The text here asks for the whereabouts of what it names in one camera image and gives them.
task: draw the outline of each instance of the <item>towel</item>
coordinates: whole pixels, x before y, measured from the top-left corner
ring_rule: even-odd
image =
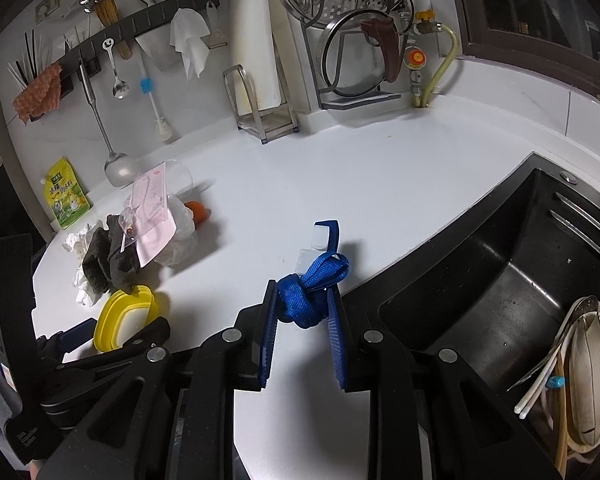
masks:
[[[171,20],[170,43],[182,53],[187,80],[193,72],[200,77],[205,69],[209,49],[201,38],[208,35],[205,19],[193,9],[178,9]]]
[[[29,119],[59,107],[61,70],[58,63],[49,65],[13,100],[13,107],[22,122],[26,124]]]
[[[107,216],[107,227],[96,229],[82,261],[82,270],[89,284],[97,294],[109,290],[111,286],[131,294],[138,284],[140,261],[136,246],[122,247],[122,228],[118,223],[120,215]]]

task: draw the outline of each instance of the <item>metal spoon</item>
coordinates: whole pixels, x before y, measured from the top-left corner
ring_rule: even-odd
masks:
[[[113,97],[117,99],[124,99],[129,95],[129,83],[126,81],[122,81],[118,77],[118,70],[116,70],[116,62],[113,59],[113,52],[111,51],[111,47],[113,47],[113,40],[111,38],[107,38],[102,42],[102,47],[109,53],[109,60],[111,62],[111,67],[113,69],[113,75],[116,77],[116,83],[113,85]]]
[[[80,74],[82,75],[82,88],[84,89],[84,95],[87,97],[87,102],[93,110],[93,113],[96,115],[96,120],[98,121],[98,126],[102,132],[102,137],[107,143],[107,148],[109,149],[109,156],[107,157],[107,161],[104,163],[104,174],[112,186],[123,187],[127,184],[131,184],[140,173],[140,167],[138,166],[138,163],[126,153],[116,153],[111,148],[109,137],[107,137],[107,133],[102,125],[102,120],[100,119],[100,114],[96,108],[96,94],[94,94],[91,81],[89,81],[89,76],[87,76],[87,71],[84,68],[84,62],[80,60],[78,64],[80,65]]]

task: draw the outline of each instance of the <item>plastic bag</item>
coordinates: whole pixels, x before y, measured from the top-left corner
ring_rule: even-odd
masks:
[[[91,207],[78,184],[73,168],[65,158],[58,160],[46,176],[45,200],[62,229],[67,229]]]
[[[173,267],[193,254],[198,246],[198,233],[193,223],[193,213],[177,197],[169,195],[167,206],[176,224],[176,232],[154,261],[164,267]]]

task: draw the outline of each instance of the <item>yellow sauce packet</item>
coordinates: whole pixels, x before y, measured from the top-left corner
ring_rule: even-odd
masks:
[[[46,175],[45,200],[62,229],[67,229],[91,208],[65,158],[58,160]]]

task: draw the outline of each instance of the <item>cutting board holder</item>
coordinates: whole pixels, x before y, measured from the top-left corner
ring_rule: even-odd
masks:
[[[289,98],[289,87],[286,83],[285,71],[282,68],[282,62],[280,61],[275,41],[273,42],[273,51],[276,55],[278,81],[280,82],[280,88],[285,97],[284,102],[280,106],[268,108],[267,110],[258,110],[258,98],[255,89],[249,80],[246,70],[241,64],[229,67],[222,72],[224,88],[226,89],[226,94],[229,98],[231,110],[234,113],[235,122],[238,124],[238,128],[258,137],[263,144],[266,144],[270,140],[283,137],[291,132],[298,133],[300,131],[298,128],[298,116],[296,115],[296,111]],[[249,106],[251,107],[250,114],[240,115],[238,113],[238,105],[233,90],[233,81],[236,75],[242,82],[244,91],[247,94]]]
[[[73,89],[73,85],[69,85],[68,82],[71,81],[71,75],[78,72],[78,61],[80,58],[86,64],[89,64],[94,59],[97,60],[98,56],[105,52],[102,42],[106,38],[112,38],[114,44],[118,44],[121,41],[132,42],[136,36],[170,23],[178,9],[193,9],[201,12],[202,10],[206,10],[208,2],[212,2],[216,8],[220,6],[220,0],[164,0],[120,19],[113,25],[103,28],[90,38],[76,45],[58,60],[58,63],[62,67],[62,89],[66,89],[65,92],[61,93],[61,98]]]

